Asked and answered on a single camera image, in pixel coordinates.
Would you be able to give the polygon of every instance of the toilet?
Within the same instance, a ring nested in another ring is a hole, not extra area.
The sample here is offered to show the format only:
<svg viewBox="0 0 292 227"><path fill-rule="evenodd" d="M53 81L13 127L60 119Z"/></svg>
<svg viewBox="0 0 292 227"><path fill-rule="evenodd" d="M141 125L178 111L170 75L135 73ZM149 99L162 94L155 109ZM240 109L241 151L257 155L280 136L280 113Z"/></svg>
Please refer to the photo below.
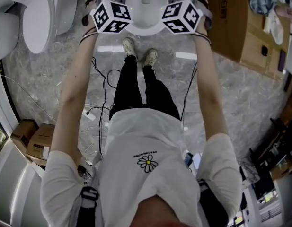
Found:
<svg viewBox="0 0 292 227"><path fill-rule="evenodd" d="M0 60L8 55L18 43L19 17L0 13Z"/></svg>
<svg viewBox="0 0 292 227"><path fill-rule="evenodd" d="M23 15L23 36L34 54L45 51L57 35L71 28L77 6L77 0L13 1L27 7Z"/></svg>
<svg viewBox="0 0 292 227"><path fill-rule="evenodd" d="M165 27L160 21L162 17L160 8L167 4L168 0L126 0L126 5L133 12L133 23L126 29L139 36L159 33Z"/></svg>

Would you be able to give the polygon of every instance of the person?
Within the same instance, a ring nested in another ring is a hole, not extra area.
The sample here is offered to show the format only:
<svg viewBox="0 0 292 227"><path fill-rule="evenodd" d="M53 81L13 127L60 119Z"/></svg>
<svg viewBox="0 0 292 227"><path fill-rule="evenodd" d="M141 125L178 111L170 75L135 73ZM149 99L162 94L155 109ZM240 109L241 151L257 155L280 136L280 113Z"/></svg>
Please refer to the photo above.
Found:
<svg viewBox="0 0 292 227"><path fill-rule="evenodd" d="M96 29L90 23L87 30L92 33ZM197 32L207 35L203 18ZM143 105L134 42L126 38L123 47L127 57L110 110L105 154L91 180L98 197L96 207L84 215L85 224L77 223L84 200L77 144L97 36L93 34L79 45L62 90L41 185L41 210L50 226L209 226L204 204L213 210L216 204L206 198L200 203L201 179L216 196L227 221L232 219L239 209L242 180L228 136L210 44L204 37L193 36L206 135L196 178L182 159L185 139L177 107L168 89L155 77L158 52L150 49L143 66L147 87L147 104ZM220 211L212 212L214 219Z"/></svg>

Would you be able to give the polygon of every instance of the white t-shirt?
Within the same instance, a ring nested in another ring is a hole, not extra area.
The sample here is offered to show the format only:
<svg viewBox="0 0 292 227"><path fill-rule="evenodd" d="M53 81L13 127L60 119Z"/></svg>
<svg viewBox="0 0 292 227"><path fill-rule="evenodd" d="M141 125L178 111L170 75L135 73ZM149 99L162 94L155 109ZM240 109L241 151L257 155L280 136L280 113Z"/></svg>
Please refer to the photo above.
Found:
<svg viewBox="0 0 292 227"><path fill-rule="evenodd" d="M129 226L138 204L154 195L161 197L181 222L207 226L200 210L199 185L182 159L184 149L184 132L178 119L148 108L115 113L98 170L105 226ZM241 201L242 182L227 135L208 140L197 178L215 184L218 200L232 218ZM68 225L82 187L70 156L51 152L41 189L41 209L51 226Z"/></svg>

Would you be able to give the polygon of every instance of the black pants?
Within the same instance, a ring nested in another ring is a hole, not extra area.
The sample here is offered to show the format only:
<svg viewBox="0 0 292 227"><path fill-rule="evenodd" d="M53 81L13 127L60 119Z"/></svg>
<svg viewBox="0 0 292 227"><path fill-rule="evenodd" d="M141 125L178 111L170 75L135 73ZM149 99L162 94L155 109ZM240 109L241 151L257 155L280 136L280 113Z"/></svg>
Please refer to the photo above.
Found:
<svg viewBox="0 0 292 227"><path fill-rule="evenodd" d="M117 83L114 103L110 109L110 119L121 110L130 108L152 108L169 114L180 120L177 107L166 86L156 80L154 70L151 66L145 66L143 73L146 82L147 104L142 103L142 97L137 83L137 64L133 55L125 59L120 78Z"/></svg>

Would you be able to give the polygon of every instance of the sleeve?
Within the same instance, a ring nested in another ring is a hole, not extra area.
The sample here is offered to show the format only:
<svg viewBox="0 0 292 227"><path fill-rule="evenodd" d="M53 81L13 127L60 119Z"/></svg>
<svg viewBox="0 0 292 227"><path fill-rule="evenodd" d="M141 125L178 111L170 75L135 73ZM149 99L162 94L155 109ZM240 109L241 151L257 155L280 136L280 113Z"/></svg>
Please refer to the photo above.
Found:
<svg viewBox="0 0 292 227"><path fill-rule="evenodd" d="M83 188L72 158L64 152L49 154L41 184L41 210L50 226L68 226L75 199Z"/></svg>
<svg viewBox="0 0 292 227"><path fill-rule="evenodd" d="M241 203L242 178L228 135L217 134L208 139L196 178L207 182L232 219Z"/></svg>

